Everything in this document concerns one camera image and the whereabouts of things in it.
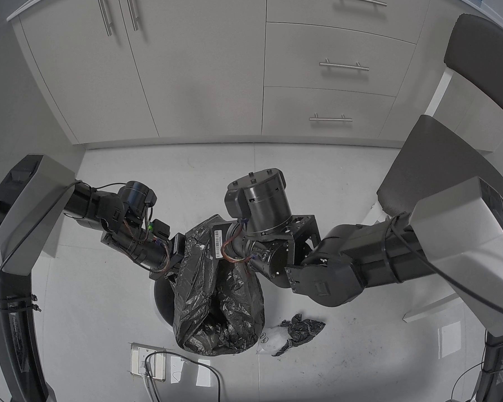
floor power outlet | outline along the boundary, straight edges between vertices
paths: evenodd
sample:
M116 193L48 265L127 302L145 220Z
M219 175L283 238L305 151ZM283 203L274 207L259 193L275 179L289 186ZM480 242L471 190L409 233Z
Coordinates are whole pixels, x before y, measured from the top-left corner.
M146 374L145 359L151 353L164 350L160 347L133 343L130 346L130 373L136 377L143 377ZM151 356L148 360L148 367L154 379L166 380L166 354L159 353Z

white cable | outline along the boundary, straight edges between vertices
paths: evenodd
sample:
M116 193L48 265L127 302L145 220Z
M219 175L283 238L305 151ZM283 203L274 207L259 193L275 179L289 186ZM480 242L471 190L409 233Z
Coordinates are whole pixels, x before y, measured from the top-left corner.
M145 390L148 391L149 399L151 399L151 402L154 402L153 394L151 393L151 391L149 389L149 383L148 383L148 376L147 376L147 374L144 375L143 377L144 377Z

barcode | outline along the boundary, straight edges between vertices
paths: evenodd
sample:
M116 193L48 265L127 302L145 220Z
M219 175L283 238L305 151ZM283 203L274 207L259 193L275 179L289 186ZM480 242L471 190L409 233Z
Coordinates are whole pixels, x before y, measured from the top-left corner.
M221 231L215 231L215 254L216 259L221 259Z

plastic bag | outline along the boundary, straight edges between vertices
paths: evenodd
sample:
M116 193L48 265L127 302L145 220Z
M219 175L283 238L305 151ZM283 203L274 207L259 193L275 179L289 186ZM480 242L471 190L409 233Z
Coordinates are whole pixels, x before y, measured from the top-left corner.
M186 233L184 258L175 283L173 332L182 349L202 356L241 353L253 347L264 327L264 298L250 265L213 259L209 224Z
M296 314L290 322L283 320L279 326L265 329L257 353L281 356L291 347L310 342L325 326L324 322L309 318L302 320L302 314Z

white floor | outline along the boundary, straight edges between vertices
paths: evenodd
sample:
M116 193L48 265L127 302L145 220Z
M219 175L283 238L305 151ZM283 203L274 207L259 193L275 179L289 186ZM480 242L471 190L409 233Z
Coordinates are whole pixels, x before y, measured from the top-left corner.
M397 152L262 144L95 150L86 153L78 178L93 186L128 180L147 184L158 196L154 217L170 224L174 234L215 213L228 218L227 185L249 171L277 167L284 172L293 213L314 213L324 236L337 224L362 221ZM99 238L66 220L57 257L42 257L34 268L46 378L58 402L148 402L142 381L128 372L130 343L180 350L153 312L147 273ZM212 358L222 374L223 400L443 402L458 376L480 362L484 329L464 305L402 321L412 308L452 293L437 276L367 289L333 309L261 282L267 326L302 312L326 327L280 358L258 356L255 349ZM452 327L460 329L460 349L448 354L443 327L458 322ZM458 383L456 399L471 397L476 375L472 371ZM167 380L158 385L159 393L164 400L215 401L215 380L212 388L196 387L196 377L197 367L185 365L181 382ZM1 375L0 395L6 399Z

